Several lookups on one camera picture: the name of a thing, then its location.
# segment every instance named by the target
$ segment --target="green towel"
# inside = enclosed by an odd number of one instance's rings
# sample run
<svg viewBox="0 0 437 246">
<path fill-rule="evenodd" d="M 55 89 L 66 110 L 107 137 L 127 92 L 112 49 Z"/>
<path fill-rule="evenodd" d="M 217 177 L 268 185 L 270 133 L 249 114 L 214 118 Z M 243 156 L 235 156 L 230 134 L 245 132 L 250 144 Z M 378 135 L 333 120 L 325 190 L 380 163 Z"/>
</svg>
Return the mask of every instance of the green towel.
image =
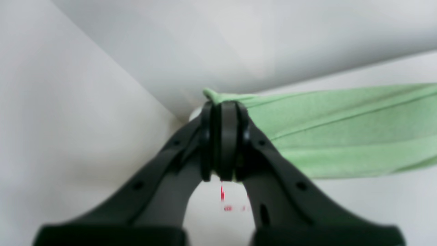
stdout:
<svg viewBox="0 0 437 246">
<path fill-rule="evenodd" d="M 279 152 L 310 178 L 380 176 L 437 162 L 437 84 L 258 96 L 243 103 Z"/>
</svg>

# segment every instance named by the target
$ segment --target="screw hole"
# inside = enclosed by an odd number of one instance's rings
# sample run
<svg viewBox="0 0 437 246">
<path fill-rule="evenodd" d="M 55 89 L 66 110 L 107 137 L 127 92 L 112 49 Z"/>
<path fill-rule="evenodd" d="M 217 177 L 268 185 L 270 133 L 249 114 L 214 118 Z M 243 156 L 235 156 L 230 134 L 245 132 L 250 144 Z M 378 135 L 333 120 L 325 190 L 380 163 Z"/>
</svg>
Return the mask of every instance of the screw hole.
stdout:
<svg viewBox="0 0 437 246">
<path fill-rule="evenodd" d="M 267 211 L 267 207 L 264 204 L 261 204 L 260 213 L 261 222 L 263 223 L 263 225 L 270 225 L 269 212 Z"/>
<path fill-rule="evenodd" d="M 144 186 L 144 183 L 142 181 L 138 181 L 133 185 L 134 190 L 140 190 Z"/>
<path fill-rule="evenodd" d="M 300 189 L 300 190 L 306 190 L 306 184 L 304 182 L 297 182 L 296 186 Z"/>
</svg>

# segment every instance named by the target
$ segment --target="red marking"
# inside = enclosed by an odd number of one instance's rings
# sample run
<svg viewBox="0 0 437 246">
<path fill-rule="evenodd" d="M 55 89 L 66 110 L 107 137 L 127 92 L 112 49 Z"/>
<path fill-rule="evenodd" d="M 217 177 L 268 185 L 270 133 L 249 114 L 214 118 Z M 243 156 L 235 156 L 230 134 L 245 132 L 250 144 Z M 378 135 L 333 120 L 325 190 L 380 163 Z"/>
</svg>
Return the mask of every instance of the red marking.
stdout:
<svg viewBox="0 0 437 246">
<path fill-rule="evenodd" d="M 220 182 L 220 200 L 225 201 L 225 193 L 223 192 L 223 182 Z"/>
</svg>

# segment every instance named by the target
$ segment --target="cloth fold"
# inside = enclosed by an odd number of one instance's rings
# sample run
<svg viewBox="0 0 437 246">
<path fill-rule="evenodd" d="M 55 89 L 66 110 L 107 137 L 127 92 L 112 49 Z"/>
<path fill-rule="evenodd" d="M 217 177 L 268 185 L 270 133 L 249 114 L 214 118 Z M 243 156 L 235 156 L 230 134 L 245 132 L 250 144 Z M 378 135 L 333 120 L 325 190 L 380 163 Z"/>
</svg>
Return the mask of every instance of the cloth fold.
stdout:
<svg viewBox="0 0 437 246">
<path fill-rule="evenodd" d="M 258 96 L 239 101 L 279 152 L 310 178 L 380 176 L 437 163 L 437 84 Z"/>
</svg>

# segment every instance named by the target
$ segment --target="black plastic part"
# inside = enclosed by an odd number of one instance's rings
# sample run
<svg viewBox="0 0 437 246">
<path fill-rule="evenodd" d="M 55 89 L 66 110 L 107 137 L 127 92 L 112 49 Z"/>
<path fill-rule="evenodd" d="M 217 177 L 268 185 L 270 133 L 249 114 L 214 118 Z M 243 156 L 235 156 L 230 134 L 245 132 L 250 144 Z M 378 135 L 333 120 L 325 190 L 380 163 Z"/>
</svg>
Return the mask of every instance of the black plastic part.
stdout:
<svg viewBox="0 0 437 246">
<path fill-rule="evenodd" d="M 188 246 L 185 232 L 172 227 L 66 225 L 45 227 L 35 246 Z"/>
<path fill-rule="evenodd" d="M 215 170 L 235 177 L 249 195 L 253 246 L 403 246 L 394 226 L 346 211 L 284 159 L 238 102 L 205 104 L 157 156 L 91 212 L 45 226 L 37 246 L 187 245 L 182 223 L 188 200 Z"/>
</svg>

